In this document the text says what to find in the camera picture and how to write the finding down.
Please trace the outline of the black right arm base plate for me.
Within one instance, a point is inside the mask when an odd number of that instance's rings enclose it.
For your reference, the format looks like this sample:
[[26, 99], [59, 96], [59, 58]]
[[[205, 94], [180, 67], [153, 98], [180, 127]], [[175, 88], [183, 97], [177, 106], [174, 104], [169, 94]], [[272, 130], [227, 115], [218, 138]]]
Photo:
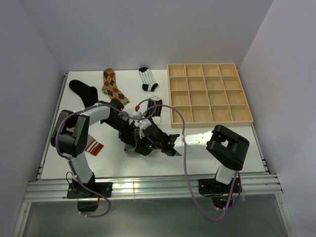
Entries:
[[198, 192], [204, 197], [217, 197], [230, 192], [233, 180], [229, 184], [223, 184], [215, 178], [198, 179]]

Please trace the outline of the grey sock with black stripes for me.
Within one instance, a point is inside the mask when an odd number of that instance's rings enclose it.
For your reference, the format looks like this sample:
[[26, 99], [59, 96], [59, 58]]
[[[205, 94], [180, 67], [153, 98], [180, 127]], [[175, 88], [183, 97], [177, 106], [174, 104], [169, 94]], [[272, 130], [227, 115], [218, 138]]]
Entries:
[[135, 147], [134, 146], [131, 146], [129, 144], [125, 144], [125, 147], [124, 147], [124, 152], [128, 155], [128, 156], [139, 156], [140, 154], [137, 153], [135, 151]]

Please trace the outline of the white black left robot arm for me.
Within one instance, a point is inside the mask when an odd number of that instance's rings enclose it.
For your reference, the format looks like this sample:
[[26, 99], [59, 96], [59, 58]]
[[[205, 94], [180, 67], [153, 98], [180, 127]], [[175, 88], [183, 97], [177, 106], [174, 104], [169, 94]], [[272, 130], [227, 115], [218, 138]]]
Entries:
[[57, 153], [66, 159], [74, 174], [74, 180], [80, 182], [78, 191], [84, 197], [91, 197], [96, 192], [96, 184], [91, 182], [94, 173], [90, 169], [84, 150], [88, 145], [89, 127], [97, 122], [105, 123], [118, 131], [119, 139], [135, 147], [134, 126], [124, 115], [124, 106], [117, 99], [110, 102], [100, 101], [86, 108], [85, 111], [72, 112], [62, 110], [51, 135], [51, 145]]

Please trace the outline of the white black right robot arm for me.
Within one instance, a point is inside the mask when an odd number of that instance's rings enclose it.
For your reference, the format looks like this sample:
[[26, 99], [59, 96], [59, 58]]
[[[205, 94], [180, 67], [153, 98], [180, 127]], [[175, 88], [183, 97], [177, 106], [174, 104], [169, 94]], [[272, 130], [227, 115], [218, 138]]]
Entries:
[[168, 135], [157, 126], [150, 125], [140, 130], [135, 143], [135, 152], [143, 156], [153, 150], [160, 150], [170, 157], [209, 152], [220, 162], [213, 183], [215, 190], [221, 193], [231, 186], [234, 173], [242, 170], [250, 145], [246, 138], [223, 125], [216, 125], [212, 131], [187, 136]]

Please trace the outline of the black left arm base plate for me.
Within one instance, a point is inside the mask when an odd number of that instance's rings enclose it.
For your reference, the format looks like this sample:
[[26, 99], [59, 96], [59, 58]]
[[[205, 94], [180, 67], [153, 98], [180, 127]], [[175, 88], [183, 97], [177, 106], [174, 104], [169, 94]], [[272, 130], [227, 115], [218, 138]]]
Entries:
[[104, 196], [110, 198], [112, 194], [112, 182], [97, 182], [92, 184], [84, 184], [85, 188], [78, 182], [73, 181], [67, 191], [68, 199], [78, 198], [100, 198]]

